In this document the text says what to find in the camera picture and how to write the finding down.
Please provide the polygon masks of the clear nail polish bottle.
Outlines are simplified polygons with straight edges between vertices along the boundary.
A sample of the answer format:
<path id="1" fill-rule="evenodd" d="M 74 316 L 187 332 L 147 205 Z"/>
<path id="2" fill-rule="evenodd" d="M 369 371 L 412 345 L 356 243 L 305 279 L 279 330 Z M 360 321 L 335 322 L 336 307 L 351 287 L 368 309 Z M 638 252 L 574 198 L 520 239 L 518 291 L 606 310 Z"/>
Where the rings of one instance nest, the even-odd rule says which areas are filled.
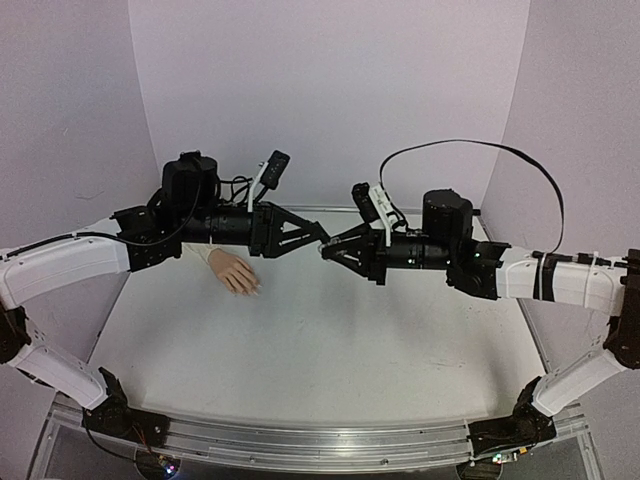
<path id="1" fill-rule="evenodd" d="M 330 241 L 319 246 L 319 253 L 324 260 L 335 260 L 345 254 L 344 244 L 340 241 Z"/>

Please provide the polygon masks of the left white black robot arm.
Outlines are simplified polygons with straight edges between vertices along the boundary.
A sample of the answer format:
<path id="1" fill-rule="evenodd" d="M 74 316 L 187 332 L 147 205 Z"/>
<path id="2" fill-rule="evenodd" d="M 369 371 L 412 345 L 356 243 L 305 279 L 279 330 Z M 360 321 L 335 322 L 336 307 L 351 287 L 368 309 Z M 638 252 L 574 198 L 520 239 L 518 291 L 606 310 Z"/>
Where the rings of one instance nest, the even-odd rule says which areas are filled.
<path id="1" fill-rule="evenodd" d="M 101 275 L 137 272 L 179 258 L 186 244 L 245 246 L 274 259 L 329 239 L 317 222 L 263 201 L 277 187 L 289 156 L 275 151 L 249 186 L 248 198 L 222 198 L 218 164 L 198 151 L 163 168 L 160 189 L 145 205 L 96 224 L 1 254 L 1 361 L 65 394 L 116 437 L 131 433 L 133 411 L 116 377 L 48 343 L 29 324 L 27 301 Z"/>

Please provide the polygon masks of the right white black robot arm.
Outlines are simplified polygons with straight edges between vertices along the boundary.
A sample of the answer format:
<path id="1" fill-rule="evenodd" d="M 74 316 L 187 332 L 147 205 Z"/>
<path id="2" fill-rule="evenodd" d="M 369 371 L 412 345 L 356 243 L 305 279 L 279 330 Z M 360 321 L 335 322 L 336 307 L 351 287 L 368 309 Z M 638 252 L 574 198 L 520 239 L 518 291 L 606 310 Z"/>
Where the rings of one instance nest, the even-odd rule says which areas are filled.
<path id="1" fill-rule="evenodd" d="M 612 376 L 639 367 L 639 253 L 603 258 L 565 255 L 473 239 L 473 206 L 456 192 L 423 197 L 422 224 L 399 231 L 400 216 L 386 191 L 358 184 L 352 191 L 363 224 L 332 237 L 325 260 L 382 285 L 390 269 L 442 270 L 448 286 L 487 300 L 531 299 L 582 306 L 609 318 L 609 331 L 566 367 L 532 382 L 516 418 L 559 413 Z"/>

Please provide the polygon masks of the mannequin hand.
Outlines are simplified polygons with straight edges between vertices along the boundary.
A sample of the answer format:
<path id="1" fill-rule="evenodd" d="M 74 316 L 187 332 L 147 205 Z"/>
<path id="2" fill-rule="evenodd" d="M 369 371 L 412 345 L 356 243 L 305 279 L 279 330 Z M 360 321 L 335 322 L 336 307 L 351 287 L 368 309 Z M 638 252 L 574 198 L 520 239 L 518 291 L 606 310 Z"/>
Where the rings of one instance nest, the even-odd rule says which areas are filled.
<path id="1" fill-rule="evenodd" d="M 216 278 L 234 295 L 256 295 L 260 288 L 254 270 L 241 257 L 222 249 L 213 250 L 208 264 Z"/>

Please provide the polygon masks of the cream cloth sleeve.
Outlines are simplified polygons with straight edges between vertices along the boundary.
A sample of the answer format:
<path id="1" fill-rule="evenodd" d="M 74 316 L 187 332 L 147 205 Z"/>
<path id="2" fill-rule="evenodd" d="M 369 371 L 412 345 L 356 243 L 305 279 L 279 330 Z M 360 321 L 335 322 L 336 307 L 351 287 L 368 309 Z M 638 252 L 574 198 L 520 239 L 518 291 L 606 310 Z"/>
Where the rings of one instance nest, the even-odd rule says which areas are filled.
<path id="1" fill-rule="evenodd" d="M 203 245 L 203 244 L 193 244 L 193 243 L 185 243 L 183 244 L 183 249 L 187 252 L 190 252 L 196 255 L 203 262 L 209 262 L 210 254 L 215 250 L 213 246 Z"/>

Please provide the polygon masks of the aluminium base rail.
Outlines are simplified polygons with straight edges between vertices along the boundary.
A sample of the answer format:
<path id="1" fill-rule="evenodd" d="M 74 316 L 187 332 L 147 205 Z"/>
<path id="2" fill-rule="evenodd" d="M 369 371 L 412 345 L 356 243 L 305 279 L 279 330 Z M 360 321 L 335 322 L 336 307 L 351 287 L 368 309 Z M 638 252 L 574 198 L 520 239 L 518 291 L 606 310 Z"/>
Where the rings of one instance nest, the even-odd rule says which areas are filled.
<path id="1" fill-rule="evenodd" d="M 80 406 L 63 394 L 55 397 L 36 452 L 32 476 L 45 472 L 65 431 L 79 434 L 98 451 L 106 444 L 131 447 L 179 459 L 203 460 L 240 468 L 296 473 L 374 473 L 414 471 L 445 465 L 502 465 L 529 455 L 549 456 L 553 467 L 562 448 L 578 458 L 588 477 L 600 476 L 591 432 L 578 403 L 556 415 L 551 427 L 534 439 L 506 441 L 502 418 L 465 419 L 400 424 L 335 426 L 259 423 L 133 409 L 144 433 L 115 434 L 105 421 L 84 416 Z"/>

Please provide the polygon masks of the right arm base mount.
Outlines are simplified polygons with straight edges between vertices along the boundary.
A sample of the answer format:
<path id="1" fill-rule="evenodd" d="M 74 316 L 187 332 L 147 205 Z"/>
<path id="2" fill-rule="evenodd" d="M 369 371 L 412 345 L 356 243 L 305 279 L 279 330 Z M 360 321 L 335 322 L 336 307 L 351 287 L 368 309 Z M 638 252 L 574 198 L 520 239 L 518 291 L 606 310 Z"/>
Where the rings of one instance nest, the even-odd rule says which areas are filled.
<path id="1" fill-rule="evenodd" d="M 474 421 L 468 428 L 473 460 L 534 447 L 557 435 L 553 418 L 541 413 L 531 401 L 519 402 L 508 416 Z"/>

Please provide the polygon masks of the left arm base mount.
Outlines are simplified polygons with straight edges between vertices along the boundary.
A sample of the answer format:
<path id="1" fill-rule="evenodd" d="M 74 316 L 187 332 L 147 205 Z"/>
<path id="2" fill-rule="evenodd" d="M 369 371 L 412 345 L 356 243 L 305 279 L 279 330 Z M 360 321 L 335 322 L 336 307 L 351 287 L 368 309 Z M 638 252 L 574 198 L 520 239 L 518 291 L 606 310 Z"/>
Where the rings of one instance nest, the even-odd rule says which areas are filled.
<path id="1" fill-rule="evenodd" d="M 130 407 L 127 398 L 121 394 L 108 394 L 95 408 L 83 411 L 82 426 L 91 433 L 159 448 L 165 445 L 170 419 L 163 414 Z"/>

